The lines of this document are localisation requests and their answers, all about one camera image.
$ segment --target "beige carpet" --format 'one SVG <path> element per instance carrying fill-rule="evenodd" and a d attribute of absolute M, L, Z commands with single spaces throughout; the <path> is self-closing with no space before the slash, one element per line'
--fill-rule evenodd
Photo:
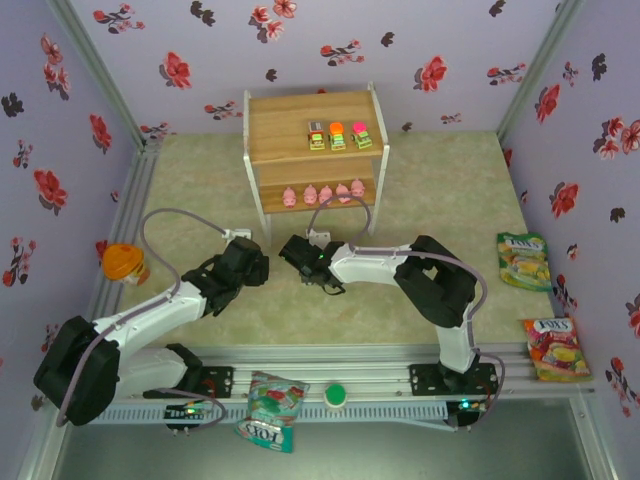
<path fill-rule="evenodd" d="M 391 156 L 378 226 L 369 246 L 410 243 L 428 234 L 482 272 L 489 299 L 474 320 L 480 343 L 523 342 L 522 318 L 551 315 L 547 296 L 504 284 L 498 276 L 495 236 L 524 232 L 518 200 L 496 137 L 492 133 L 408 133 L 390 136 Z M 169 137 L 156 166 L 146 211 L 178 207 L 226 228 L 251 228 L 263 245 L 256 207 L 242 161 L 240 135 Z M 434 328 L 398 288 L 347 285 L 329 297 L 300 283 L 297 272 L 278 257 L 288 238 L 304 235 L 310 213 L 273 218 L 269 281 L 245 288 L 219 317 L 182 326 L 157 344 L 186 346 L 275 344 L 437 343 Z M 364 212 L 322 212 L 318 229 L 348 240 L 364 224 Z M 148 238 L 180 273 L 195 268 L 224 242 L 196 221 L 162 214 L 149 222 Z M 162 292 L 170 275 L 149 260 L 152 275 L 141 287 L 128 287 L 122 309 Z"/>

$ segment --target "wooden shelf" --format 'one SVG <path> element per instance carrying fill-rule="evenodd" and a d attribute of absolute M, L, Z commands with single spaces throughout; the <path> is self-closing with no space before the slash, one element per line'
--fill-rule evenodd
<path fill-rule="evenodd" d="M 354 180 L 354 177 L 343 178 L 341 180 L 334 180 L 330 182 L 324 182 L 321 184 L 314 184 L 318 190 L 318 194 L 320 190 L 325 185 L 329 185 L 333 190 L 333 193 L 336 192 L 336 187 L 339 183 L 342 183 L 346 187 L 351 187 L 351 182 Z M 364 197 L 362 198 L 367 205 L 373 206 L 376 201 L 376 187 L 372 178 L 361 178 L 362 183 L 364 184 L 365 191 Z M 309 210 L 315 210 L 318 208 L 319 202 L 316 202 L 315 205 L 309 207 L 304 203 L 303 193 L 304 189 L 309 186 L 309 182 L 297 183 L 297 184 L 282 184 L 282 185 L 269 185 L 269 186 L 260 186 L 260 201 L 262 202 L 262 209 L 264 213 L 287 213 L 287 212 L 304 212 Z M 293 208 L 287 208 L 282 203 L 282 194 L 284 193 L 285 188 L 291 187 L 296 192 L 297 203 Z M 349 203 L 340 203 L 338 200 L 334 200 L 327 207 L 328 209 L 336 209 L 336 208 L 350 208 L 350 207 L 362 207 L 362 205 L 355 201 L 351 200 Z"/>
<path fill-rule="evenodd" d="M 383 152 L 373 97 L 370 91 L 251 98 L 249 100 L 249 156 L 254 167 L 268 164 L 337 160 L 354 157 L 379 158 Z M 322 122 L 328 134 L 331 122 L 345 127 L 347 148 L 309 150 L 310 121 Z M 373 145 L 360 150 L 351 140 L 351 126 L 364 122 Z"/>
<path fill-rule="evenodd" d="M 330 159 L 322 162 L 289 162 L 267 164 L 260 167 L 260 188 L 270 186 L 294 185 L 310 183 L 317 185 L 333 182 L 334 180 L 350 178 L 349 184 L 355 178 L 360 180 L 373 179 L 373 170 L 369 158 Z"/>

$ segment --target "orange lid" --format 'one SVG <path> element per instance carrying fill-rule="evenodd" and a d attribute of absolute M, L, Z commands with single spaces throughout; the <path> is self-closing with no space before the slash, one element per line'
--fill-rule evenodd
<path fill-rule="evenodd" d="M 122 280 L 144 260 L 144 252 L 125 243 L 109 245 L 102 257 L 102 271 L 109 280 Z"/>
<path fill-rule="evenodd" d="M 342 126 L 341 123 L 335 122 L 329 125 L 329 133 L 331 133 L 331 135 L 338 135 L 339 133 L 343 133 L 343 132 L 344 132 L 344 127 Z"/>

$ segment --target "pink toy pig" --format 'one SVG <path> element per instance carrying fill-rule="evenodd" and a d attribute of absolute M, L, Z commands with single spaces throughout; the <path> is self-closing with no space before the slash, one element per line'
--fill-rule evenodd
<path fill-rule="evenodd" d="M 338 187 L 336 188 L 336 195 L 343 195 L 345 193 L 349 193 L 349 189 L 341 183 L 338 184 Z M 348 197 L 340 197 L 338 200 L 340 200 L 340 203 L 349 203 L 351 201 Z"/>
<path fill-rule="evenodd" d="M 304 189 L 304 203 L 311 206 L 318 200 L 318 191 L 313 185 L 309 185 Z"/>
<path fill-rule="evenodd" d="M 320 196 L 318 197 L 318 200 L 320 200 L 320 203 L 323 203 L 325 200 L 328 200 L 331 197 L 333 197 L 333 191 L 331 190 L 329 185 L 325 185 L 325 187 L 320 190 Z"/>
<path fill-rule="evenodd" d="M 364 196 L 364 184 L 357 178 L 351 182 L 351 195 L 354 197 Z"/>
<path fill-rule="evenodd" d="M 296 192 L 293 191 L 293 188 L 287 187 L 282 194 L 282 203 L 287 208 L 293 208 L 296 204 Z"/>

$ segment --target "green button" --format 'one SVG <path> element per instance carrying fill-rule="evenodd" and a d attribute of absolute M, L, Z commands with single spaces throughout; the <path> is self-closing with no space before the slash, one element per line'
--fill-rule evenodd
<path fill-rule="evenodd" d="M 342 405 L 347 399 L 347 391 L 337 383 L 327 387 L 324 393 L 329 405 Z"/>

